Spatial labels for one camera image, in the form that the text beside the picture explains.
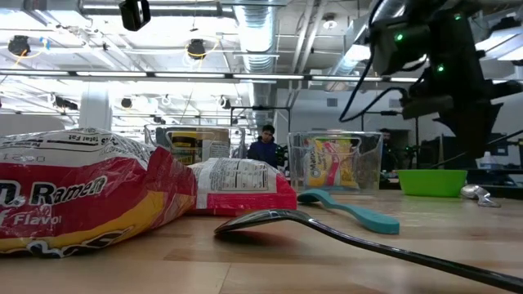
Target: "plastic bag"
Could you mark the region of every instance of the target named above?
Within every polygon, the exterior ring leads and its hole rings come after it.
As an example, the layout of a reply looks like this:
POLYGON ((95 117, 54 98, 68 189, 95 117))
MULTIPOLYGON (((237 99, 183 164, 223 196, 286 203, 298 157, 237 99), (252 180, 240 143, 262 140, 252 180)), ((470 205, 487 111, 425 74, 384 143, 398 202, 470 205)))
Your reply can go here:
POLYGON ((284 175, 251 159, 210 158, 189 166, 198 178, 191 213, 239 216, 261 209, 296 209, 297 196, 284 175))
POLYGON ((196 190, 169 151, 109 131, 0 137, 0 255, 106 247, 181 215, 196 190))
POLYGON ((359 140, 350 137, 317 137, 308 142, 305 185, 309 188, 355 189, 355 159, 359 140))

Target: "green bowl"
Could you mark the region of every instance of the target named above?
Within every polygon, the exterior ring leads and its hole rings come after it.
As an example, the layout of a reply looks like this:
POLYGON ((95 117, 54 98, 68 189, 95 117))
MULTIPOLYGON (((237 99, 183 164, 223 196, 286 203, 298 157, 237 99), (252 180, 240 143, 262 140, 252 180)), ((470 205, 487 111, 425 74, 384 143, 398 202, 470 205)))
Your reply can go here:
POLYGON ((398 177, 405 195, 459 197, 459 191, 467 179, 467 171, 400 170, 398 177))

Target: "clear plastic container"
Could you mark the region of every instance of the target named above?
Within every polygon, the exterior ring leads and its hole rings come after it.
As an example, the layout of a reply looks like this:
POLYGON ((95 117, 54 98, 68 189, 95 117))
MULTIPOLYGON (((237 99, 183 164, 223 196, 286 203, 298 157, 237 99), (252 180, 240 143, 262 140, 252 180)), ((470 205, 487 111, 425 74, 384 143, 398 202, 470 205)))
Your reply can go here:
POLYGON ((291 185, 332 192, 375 194, 379 189, 382 134, 299 131, 288 135, 291 185))
POLYGON ((245 130, 241 127, 151 124, 145 125, 145 143, 170 149, 185 165, 209 158, 247 156, 245 130))
POLYGON ((485 169, 485 170, 503 169, 503 165, 498 164, 496 162, 496 159, 494 159, 492 154, 490 154, 490 151, 485 151, 485 153, 483 154, 483 157, 478 159, 476 162, 480 169, 485 169))

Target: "teal plastic utensil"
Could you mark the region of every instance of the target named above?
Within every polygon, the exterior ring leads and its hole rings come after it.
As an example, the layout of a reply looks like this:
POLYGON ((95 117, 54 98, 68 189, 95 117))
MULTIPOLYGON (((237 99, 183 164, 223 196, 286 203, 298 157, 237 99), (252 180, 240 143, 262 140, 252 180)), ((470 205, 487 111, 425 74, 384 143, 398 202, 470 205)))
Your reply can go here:
POLYGON ((380 234, 399 234, 400 222, 394 217, 386 216, 367 208, 350 204, 340 204, 329 192, 320 189, 309 189, 297 197, 298 202, 314 203, 320 201, 325 208, 339 209, 352 214, 367 229, 380 234))

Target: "wooden table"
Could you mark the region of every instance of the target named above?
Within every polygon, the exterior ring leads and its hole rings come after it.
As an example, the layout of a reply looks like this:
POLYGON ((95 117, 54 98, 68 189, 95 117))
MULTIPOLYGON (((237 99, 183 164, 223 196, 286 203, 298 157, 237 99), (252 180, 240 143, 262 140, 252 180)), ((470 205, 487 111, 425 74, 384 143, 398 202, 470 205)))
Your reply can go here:
MULTIPOLYGON (((370 233, 343 212, 299 208, 348 234, 523 276, 523 202, 478 207, 399 191, 337 197, 397 217, 397 236, 370 233)), ((481 283, 351 247, 290 221, 251 228, 236 242, 212 231, 226 218, 183 216, 89 256, 1 259, 0 292, 333 294, 502 293, 481 283)))

